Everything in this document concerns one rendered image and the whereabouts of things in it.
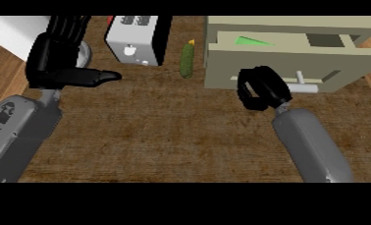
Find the white and black toaster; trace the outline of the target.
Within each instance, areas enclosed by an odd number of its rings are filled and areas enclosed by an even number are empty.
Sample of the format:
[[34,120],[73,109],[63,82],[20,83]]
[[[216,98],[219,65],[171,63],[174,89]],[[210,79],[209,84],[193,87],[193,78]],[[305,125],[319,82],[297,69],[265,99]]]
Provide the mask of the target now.
[[163,63],[171,16],[115,16],[104,35],[121,63],[160,66]]

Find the green wedge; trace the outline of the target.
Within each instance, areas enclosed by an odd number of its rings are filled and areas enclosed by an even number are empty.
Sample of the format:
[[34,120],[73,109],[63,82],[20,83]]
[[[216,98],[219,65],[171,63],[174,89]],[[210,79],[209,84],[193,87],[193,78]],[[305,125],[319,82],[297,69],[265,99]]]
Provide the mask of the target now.
[[269,42],[260,41],[244,36],[238,36],[234,40],[234,43],[238,45],[269,45]]

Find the beige cabinet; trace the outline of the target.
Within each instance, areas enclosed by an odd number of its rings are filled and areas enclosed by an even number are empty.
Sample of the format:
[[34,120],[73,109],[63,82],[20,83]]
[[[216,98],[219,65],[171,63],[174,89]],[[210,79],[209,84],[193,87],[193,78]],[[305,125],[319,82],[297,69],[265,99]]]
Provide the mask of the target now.
[[355,45],[371,37],[371,16],[206,16],[204,44],[219,31],[347,34]]

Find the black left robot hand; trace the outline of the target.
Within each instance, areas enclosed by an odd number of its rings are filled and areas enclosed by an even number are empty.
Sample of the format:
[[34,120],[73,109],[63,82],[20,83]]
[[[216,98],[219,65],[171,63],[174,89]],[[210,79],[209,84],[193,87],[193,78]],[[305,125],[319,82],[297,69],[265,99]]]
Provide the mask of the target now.
[[90,16],[51,16],[45,31],[38,35],[26,62],[29,88],[63,89],[66,85],[95,87],[118,81],[122,75],[76,67],[79,45]]

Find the grey cup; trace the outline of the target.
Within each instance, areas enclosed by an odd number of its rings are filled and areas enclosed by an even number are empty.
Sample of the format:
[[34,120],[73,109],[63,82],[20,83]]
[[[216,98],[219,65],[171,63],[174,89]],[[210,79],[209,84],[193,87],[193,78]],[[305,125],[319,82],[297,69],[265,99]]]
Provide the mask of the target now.
[[85,41],[81,42],[79,44],[79,49],[78,49],[78,58],[76,58],[76,68],[87,68],[91,62],[91,48],[90,45],[87,44]]

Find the green cucumber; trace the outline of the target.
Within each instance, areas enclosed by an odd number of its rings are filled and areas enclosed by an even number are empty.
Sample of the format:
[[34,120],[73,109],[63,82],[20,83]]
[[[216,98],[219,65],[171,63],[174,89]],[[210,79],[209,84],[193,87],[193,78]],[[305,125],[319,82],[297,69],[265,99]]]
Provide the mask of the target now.
[[190,40],[184,46],[179,57],[179,76],[188,79],[193,76],[194,63],[194,40]]

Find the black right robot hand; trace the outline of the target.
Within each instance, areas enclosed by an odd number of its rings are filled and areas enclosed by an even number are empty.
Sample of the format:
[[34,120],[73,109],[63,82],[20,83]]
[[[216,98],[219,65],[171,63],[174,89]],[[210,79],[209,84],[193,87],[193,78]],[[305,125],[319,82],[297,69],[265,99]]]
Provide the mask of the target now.
[[247,110],[265,111],[293,99],[287,84],[268,66],[238,71],[235,92]]

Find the white block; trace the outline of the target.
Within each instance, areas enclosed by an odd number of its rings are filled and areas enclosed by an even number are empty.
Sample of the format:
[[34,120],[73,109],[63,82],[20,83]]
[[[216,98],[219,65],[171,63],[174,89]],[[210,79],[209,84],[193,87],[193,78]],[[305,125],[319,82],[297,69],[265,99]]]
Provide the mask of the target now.
[[0,16],[0,46],[23,61],[47,23],[48,16]]

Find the beige drawer front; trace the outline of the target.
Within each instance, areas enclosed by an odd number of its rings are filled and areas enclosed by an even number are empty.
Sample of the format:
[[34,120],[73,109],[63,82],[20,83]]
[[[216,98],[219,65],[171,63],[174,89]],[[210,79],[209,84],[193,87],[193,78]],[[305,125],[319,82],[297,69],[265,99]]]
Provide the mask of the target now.
[[371,49],[269,52],[260,49],[225,50],[212,47],[206,64],[206,88],[235,89],[235,77],[241,69],[268,66],[284,82],[303,82],[318,86],[318,92],[335,92],[371,73]]

